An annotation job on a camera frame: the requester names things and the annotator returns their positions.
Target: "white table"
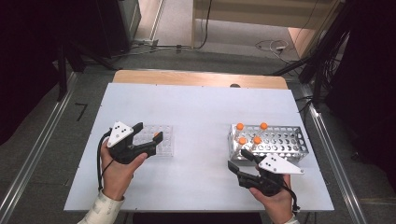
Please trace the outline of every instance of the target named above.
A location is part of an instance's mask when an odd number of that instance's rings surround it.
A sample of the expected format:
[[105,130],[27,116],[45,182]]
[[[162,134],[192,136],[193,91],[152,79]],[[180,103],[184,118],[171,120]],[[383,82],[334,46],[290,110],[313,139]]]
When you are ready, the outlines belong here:
[[[300,126],[289,90],[110,83],[81,158],[64,210],[89,210],[97,195],[96,150],[116,120],[130,126],[173,126],[174,156],[151,157],[136,171],[124,211],[252,212],[263,207],[228,170],[227,134],[237,122]],[[312,147],[291,178],[303,211],[333,210]],[[254,167],[241,167],[257,174]]]

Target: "hand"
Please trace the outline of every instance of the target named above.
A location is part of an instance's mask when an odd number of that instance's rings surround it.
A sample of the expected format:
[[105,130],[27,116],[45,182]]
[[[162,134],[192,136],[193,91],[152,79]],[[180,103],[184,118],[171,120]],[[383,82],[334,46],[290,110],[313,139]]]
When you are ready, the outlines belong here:
[[[288,188],[291,189],[290,175],[284,175],[283,179]],[[250,188],[249,190],[256,200],[264,205],[265,211],[275,224],[283,224],[292,218],[291,196],[285,189],[282,189],[272,197],[263,195],[261,191],[255,188]]]
[[[104,170],[113,160],[107,147],[107,140],[102,144],[100,156],[102,159],[102,170]],[[102,192],[110,199],[121,201],[131,183],[134,171],[147,157],[147,153],[142,153],[129,164],[113,161],[103,174],[104,188]]]

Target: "orange cap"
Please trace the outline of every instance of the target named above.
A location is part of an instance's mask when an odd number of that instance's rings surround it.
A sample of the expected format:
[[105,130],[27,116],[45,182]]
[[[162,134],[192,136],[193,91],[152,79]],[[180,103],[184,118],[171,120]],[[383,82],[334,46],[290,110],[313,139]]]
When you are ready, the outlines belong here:
[[262,142],[262,139],[261,139],[259,136],[255,136],[255,137],[253,138],[253,143],[254,143],[254,144],[258,145],[258,144],[261,143],[261,142]]
[[268,124],[265,123],[265,122],[263,122],[263,123],[260,125],[260,128],[263,129],[263,130],[265,130],[265,129],[268,128]]
[[240,137],[238,142],[239,142],[239,144],[244,145],[247,143],[247,139],[244,137]]
[[236,124],[236,130],[241,131],[242,129],[244,129],[244,124],[243,123]]

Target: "test tube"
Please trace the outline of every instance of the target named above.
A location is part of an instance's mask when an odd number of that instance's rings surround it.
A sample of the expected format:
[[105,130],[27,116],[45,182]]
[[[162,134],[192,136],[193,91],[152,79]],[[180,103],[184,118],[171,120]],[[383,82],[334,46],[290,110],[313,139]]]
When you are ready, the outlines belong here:
[[244,124],[243,123],[237,123],[236,124],[236,130],[235,130],[235,135],[233,137],[233,140],[238,141],[239,134],[244,130]]
[[255,136],[253,138],[253,145],[250,148],[250,152],[253,152],[254,150],[256,150],[257,146],[262,142],[262,139],[259,136]]
[[268,128],[268,124],[267,123],[265,123],[265,122],[263,122],[261,125],[260,125],[260,129],[257,131],[257,133],[256,133],[256,136],[262,136],[262,134],[264,133],[264,131],[266,130]]
[[236,147],[236,150],[235,150],[235,152],[234,152],[234,155],[239,155],[239,153],[241,152],[242,146],[243,146],[244,144],[246,144],[247,141],[248,141],[248,140],[247,140],[245,137],[240,137],[240,138],[238,139],[238,146]]

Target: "white bracket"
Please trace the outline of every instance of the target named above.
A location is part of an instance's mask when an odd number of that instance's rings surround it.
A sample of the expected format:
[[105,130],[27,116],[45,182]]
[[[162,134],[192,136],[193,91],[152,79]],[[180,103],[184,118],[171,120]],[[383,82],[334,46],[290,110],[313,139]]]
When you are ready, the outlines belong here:
[[114,123],[113,129],[111,130],[111,135],[108,138],[107,146],[114,147],[119,141],[126,138],[128,135],[134,132],[134,129],[128,125],[116,121]]
[[303,175],[304,170],[300,169],[293,163],[286,161],[277,154],[267,154],[259,163],[259,167],[274,174],[283,175]]

